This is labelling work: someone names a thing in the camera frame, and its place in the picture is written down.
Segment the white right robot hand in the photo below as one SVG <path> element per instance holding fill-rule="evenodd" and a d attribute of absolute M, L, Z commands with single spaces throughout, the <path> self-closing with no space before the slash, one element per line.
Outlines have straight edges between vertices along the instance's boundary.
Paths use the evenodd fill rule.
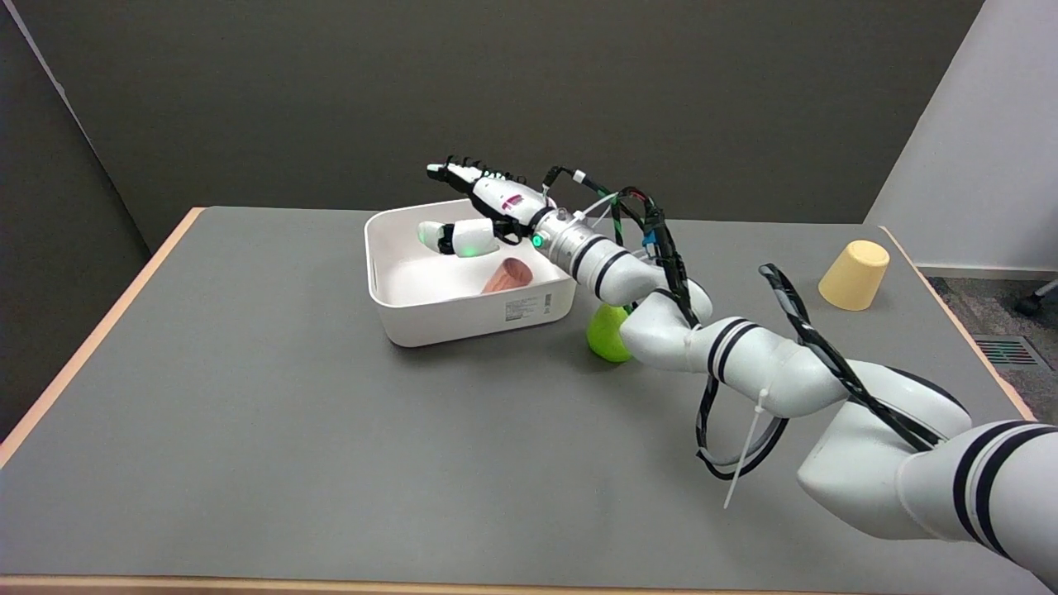
<path fill-rule="evenodd" d="M 418 240 L 431 251 L 473 259 L 498 251 L 501 244 L 518 245 L 532 237 L 545 214 L 555 204 L 544 193 L 529 188 L 524 177 L 491 169 L 480 159 L 450 155 L 428 164 L 427 177 L 466 195 L 480 218 L 441 223 L 423 220 Z"/>

